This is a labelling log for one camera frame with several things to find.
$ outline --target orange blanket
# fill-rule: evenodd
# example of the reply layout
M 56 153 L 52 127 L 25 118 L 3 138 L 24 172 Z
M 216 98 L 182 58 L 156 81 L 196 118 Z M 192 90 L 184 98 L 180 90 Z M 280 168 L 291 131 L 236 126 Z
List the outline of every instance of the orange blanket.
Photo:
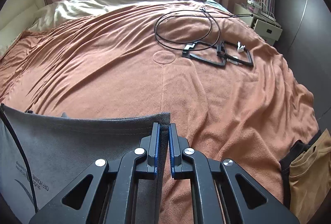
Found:
M 130 6 L 50 31 L 25 31 L 0 62 L 0 102 L 72 118 L 169 111 L 191 147 L 216 160 L 234 159 L 282 201 L 278 161 L 296 140 L 308 142 L 317 132 L 313 95 L 296 82 L 283 56 L 237 18 L 217 21 L 223 39 L 241 41 L 251 51 L 252 69 L 191 61 L 155 41 L 157 18 L 201 6 Z M 205 18 L 176 18 L 161 25 L 160 33 L 189 41 L 208 29 Z M 214 49 L 196 54 L 217 60 Z M 174 181 L 167 160 L 160 223 L 192 222 L 190 183 Z

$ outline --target black cord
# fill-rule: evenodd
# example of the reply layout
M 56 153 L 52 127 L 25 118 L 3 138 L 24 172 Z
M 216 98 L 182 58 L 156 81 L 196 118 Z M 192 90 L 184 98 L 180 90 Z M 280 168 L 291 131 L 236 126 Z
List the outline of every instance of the black cord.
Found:
M 199 13 L 203 13 L 204 16 L 194 16 L 194 15 L 174 15 L 174 16 L 168 16 L 169 14 L 172 14 L 172 13 L 178 13 L 178 12 L 199 12 Z M 172 47 L 172 46 L 169 46 L 169 45 L 166 45 L 165 43 L 161 42 L 160 39 L 166 41 L 166 42 L 169 42 L 169 43 L 173 43 L 173 44 L 177 44 L 177 45 L 183 45 L 183 44 L 189 44 L 189 43 L 202 43 L 202 44 L 205 44 L 207 45 L 207 47 L 205 48 L 200 48 L 200 49 L 190 49 L 190 51 L 201 51 L 201 50 L 206 50 L 206 49 L 209 49 L 211 47 L 213 47 L 214 45 L 217 44 L 217 42 L 219 41 L 220 37 L 221 37 L 221 29 L 219 27 L 219 24 L 217 23 L 217 21 L 215 20 L 215 18 L 239 18 L 239 17 L 252 17 L 251 14 L 241 14 L 241 15 L 229 15 L 229 16 L 225 16 L 225 17 L 215 17 L 215 16 L 212 16 L 210 14 L 211 12 L 207 12 L 204 8 L 201 8 L 200 10 L 176 10 L 176 11 L 171 11 L 169 13 L 166 13 L 164 15 L 162 15 L 155 23 L 154 25 L 154 34 L 155 34 L 155 38 L 156 38 L 156 41 L 166 47 L 166 48 L 170 48 L 170 49 L 174 49 L 174 50 L 184 50 L 183 48 L 176 48 L 176 47 Z M 209 27 L 209 31 L 208 33 L 206 33 L 203 37 L 199 38 L 199 39 L 196 39 L 196 40 L 192 40 L 192 41 L 189 41 L 189 42 L 177 42 L 177 41 L 172 41 L 172 40 L 169 40 L 169 39 L 166 39 L 165 37 L 162 37 L 158 34 L 158 27 L 159 25 L 165 21 L 166 19 L 168 18 L 180 18 L 180 17 L 198 17 L 198 18 L 208 18 L 209 22 L 210 22 L 210 27 Z M 202 41 L 202 39 L 204 39 L 205 37 L 207 37 L 210 32 L 212 31 L 212 20 L 216 23 L 216 26 L 217 26 L 217 31 L 218 31 L 218 37 L 217 37 L 217 40 L 213 43 L 213 44 L 209 44 L 209 43 L 206 43 L 204 41 Z
M 33 181 L 32 181 L 32 174 L 31 174 L 30 165 L 29 165 L 28 159 L 26 158 L 26 155 L 23 151 L 23 148 L 22 148 L 22 146 L 19 142 L 19 139 L 18 139 L 14 129 L 10 125 L 9 120 L 7 119 L 7 117 L 6 117 L 6 115 L 3 111 L 3 107 L 4 107 L 4 105 L 1 104 L 1 106 L 0 106 L 0 119 L 5 124 L 6 128 L 8 129 L 8 131 L 11 134 L 12 138 L 14 139 L 15 144 L 16 144 L 20 154 L 22 155 L 24 164 L 26 166 L 26 172 L 28 173 L 30 188 L 31 188 L 31 192 L 32 192 L 32 198 L 33 198 L 33 201 L 34 201 L 34 212 L 37 213 L 38 212 L 37 199 L 36 199 L 36 193 L 34 192 L 34 184 L 33 184 Z

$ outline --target gray cloth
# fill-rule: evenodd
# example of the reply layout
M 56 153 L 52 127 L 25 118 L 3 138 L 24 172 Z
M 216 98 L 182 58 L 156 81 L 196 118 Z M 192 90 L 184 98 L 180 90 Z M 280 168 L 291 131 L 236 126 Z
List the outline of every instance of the gray cloth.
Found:
M 127 119 L 82 120 L 22 113 L 2 106 L 29 161 L 37 205 L 41 209 L 78 174 L 98 158 L 108 161 L 139 146 L 161 124 L 157 178 L 140 180 L 136 223 L 157 223 L 163 170 L 168 146 L 170 114 Z M 0 120 L 0 193 L 23 223 L 34 215 L 24 161 L 9 131 Z

